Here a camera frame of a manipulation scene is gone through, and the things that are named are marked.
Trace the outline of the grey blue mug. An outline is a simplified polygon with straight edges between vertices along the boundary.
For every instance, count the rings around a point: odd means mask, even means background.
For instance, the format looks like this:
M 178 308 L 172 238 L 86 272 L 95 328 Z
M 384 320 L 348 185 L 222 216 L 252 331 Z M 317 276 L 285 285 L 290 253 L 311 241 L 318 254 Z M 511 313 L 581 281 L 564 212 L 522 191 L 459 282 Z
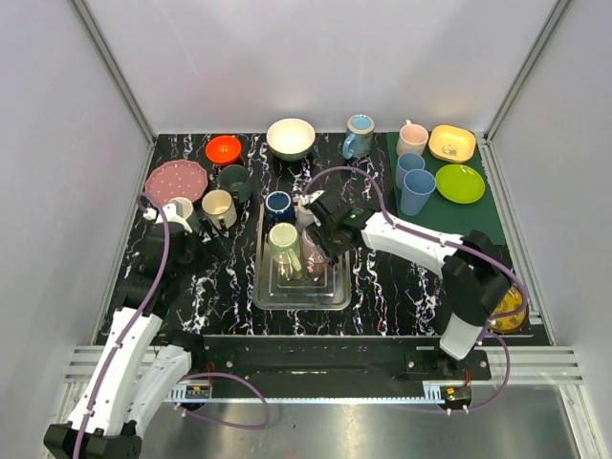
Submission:
M 189 199 L 185 197 L 173 198 L 164 205 L 163 210 L 169 223 L 179 224 L 189 233 L 200 230 L 199 220 Z

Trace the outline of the pink lilac mug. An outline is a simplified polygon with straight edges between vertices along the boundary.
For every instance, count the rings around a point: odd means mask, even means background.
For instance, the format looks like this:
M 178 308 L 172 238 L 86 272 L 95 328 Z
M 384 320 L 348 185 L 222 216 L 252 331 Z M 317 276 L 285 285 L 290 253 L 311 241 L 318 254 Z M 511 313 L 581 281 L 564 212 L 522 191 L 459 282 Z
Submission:
M 334 261 L 326 258 L 319 250 L 307 229 L 304 229 L 302 232 L 301 249 L 303 261 L 308 270 L 313 270 L 314 268 L 324 265 L 333 266 L 335 264 Z

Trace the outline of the light green mug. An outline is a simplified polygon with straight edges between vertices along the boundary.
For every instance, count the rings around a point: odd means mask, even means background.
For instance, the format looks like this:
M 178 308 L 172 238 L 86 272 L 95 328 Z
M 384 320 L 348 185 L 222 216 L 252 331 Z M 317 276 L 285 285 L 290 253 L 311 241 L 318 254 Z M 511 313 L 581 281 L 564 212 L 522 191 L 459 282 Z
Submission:
M 297 272 L 302 271 L 300 235 L 294 225 L 278 223 L 268 235 L 272 259 L 280 265 L 291 266 Z

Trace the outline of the cream mug black handle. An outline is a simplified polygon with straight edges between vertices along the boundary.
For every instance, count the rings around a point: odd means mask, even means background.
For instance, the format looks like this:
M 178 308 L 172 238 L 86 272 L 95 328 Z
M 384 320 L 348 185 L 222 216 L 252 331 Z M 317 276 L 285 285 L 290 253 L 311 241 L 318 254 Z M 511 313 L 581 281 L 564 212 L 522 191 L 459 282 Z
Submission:
M 208 192 L 202 200 L 202 210 L 210 223 L 218 230 L 231 228 L 237 220 L 232 196 L 223 189 Z

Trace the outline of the navy blue mug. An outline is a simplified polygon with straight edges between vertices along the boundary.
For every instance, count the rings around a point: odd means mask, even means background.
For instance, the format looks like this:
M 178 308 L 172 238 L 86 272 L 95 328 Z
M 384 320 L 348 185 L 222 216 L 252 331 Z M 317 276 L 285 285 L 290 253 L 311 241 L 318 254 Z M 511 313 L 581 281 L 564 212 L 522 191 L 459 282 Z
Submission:
M 268 194 L 264 201 L 266 214 L 274 223 L 295 222 L 295 205 L 293 198 L 285 191 L 274 191 Z

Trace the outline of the dark grey mug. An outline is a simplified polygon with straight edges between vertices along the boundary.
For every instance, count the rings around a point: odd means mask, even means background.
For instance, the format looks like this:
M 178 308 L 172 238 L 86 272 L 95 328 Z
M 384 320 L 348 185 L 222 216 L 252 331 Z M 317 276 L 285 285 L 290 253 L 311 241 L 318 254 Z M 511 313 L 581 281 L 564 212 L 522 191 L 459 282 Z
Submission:
M 251 175 L 242 165 L 231 164 L 224 167 L 219 175 L 219 185 L 240 204 L 246 203 L 251 198 L 253 190 Z

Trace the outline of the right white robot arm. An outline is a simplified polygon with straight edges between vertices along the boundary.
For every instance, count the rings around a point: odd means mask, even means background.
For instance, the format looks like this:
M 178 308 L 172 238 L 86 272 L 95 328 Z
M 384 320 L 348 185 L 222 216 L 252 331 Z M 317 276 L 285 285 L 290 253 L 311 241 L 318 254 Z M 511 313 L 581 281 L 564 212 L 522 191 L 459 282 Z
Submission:
M 372 207 L 354 208 L 332 191 L 306 198 L 315 222 L 307 233 L 328 261 L 367 248 L 415 263 L 443 280 L 450 317 L 434 355 L 437 373 L 455 379 L 469 366 L 468 354 L 512 282 L 480 231 L 447 234 L 403 222 Z

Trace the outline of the white grey mug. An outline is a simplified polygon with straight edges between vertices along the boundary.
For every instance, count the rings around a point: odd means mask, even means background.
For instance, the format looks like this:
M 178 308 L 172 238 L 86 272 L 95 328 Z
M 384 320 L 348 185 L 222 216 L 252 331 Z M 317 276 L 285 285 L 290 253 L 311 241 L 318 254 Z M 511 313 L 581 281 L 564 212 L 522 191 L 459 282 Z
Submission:
M 295 227 L 299 233 L 302 233 L 308 226 L 315 222 L 314 214 L 305 207 L 305 204 L 301 201 L 297 202 L 296 205 L 296 220 Z

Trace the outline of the pink dotted plate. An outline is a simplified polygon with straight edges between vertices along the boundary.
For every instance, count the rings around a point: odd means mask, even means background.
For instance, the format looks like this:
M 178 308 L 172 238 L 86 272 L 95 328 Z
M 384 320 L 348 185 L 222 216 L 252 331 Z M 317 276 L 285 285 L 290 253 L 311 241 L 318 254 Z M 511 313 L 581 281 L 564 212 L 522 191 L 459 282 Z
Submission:
M 201 199 L 208 188 L 208 173 L 197 162 L 175 160 L 162 164 L 151 172 L 144 190 L 160 204 L 174 198 L 186 198 L 191 203 Z

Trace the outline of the blue plastic cup front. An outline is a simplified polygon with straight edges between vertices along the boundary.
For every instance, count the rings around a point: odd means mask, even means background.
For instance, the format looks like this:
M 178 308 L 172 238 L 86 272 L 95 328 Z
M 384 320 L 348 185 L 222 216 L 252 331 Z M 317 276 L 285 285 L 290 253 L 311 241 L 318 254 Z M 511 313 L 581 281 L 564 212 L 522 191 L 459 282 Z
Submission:
M 408 216 L 420 213 L 436 189 L 435 177 L 424 169 L 413 169 L 404 175 L 400 209 Z

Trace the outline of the blue plastic cup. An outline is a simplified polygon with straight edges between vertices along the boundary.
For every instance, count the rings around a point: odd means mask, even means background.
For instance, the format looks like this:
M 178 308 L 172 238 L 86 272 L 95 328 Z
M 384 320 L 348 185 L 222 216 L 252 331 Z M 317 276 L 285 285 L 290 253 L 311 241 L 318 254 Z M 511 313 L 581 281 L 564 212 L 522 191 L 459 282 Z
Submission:
M 420 213 L 436 189 L 435 177 L 424 169 L 413 169 L 404 175 L 400 209 L 408 216 Z
M 395 172 L 396 188 L 402 189 L 404 186 L 404 177 L 411 170 L 424 169 L 426 162 L 424 158 L 415 153 L 404 153 L 398 157 Z

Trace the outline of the large white bowl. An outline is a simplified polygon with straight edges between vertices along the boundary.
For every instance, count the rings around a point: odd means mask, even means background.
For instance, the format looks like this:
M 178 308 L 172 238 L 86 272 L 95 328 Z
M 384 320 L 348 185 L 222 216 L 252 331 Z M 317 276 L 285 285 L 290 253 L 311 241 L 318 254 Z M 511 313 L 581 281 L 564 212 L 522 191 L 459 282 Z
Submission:
M 306 120 L 283 119 L 269 127 L 266 137 L 277 159 L 298 162 L 308 156 L 315 143 L 316 132 Z

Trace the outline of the pink cup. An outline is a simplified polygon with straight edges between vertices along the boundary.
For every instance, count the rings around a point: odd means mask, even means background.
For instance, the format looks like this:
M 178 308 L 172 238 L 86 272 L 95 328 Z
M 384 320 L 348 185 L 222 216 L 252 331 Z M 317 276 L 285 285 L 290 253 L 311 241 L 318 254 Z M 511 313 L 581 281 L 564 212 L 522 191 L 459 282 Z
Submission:
M 398 156 L 406 153 L 422 155 L 428 139 L 428 131 L 422 125 L 406 120 L 399 131 L 396 153 Z

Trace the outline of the green plate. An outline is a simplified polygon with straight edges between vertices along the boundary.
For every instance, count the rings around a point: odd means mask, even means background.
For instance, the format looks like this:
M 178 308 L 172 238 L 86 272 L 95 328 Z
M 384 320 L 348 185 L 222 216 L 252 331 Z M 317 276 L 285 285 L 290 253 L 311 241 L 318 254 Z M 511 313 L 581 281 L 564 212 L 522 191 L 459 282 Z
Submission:
M 435 180 L 438 192 L 455 204 L 474 204 L 486 191 L 483 177 L 473 168 L 463 164 L 441 167 L 435 174 Z

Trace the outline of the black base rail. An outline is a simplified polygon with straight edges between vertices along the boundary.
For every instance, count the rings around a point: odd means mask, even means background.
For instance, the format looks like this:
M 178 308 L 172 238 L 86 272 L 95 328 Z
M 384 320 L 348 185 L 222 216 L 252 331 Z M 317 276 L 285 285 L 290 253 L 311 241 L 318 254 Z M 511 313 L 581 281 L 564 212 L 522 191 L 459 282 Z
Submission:
M 213 401 L 408 398 L 423 383 L 488 382 L 487 354 L 456 361 L 436 338 L 258 337 L 203 339 L 179 374 L 212 385 Z

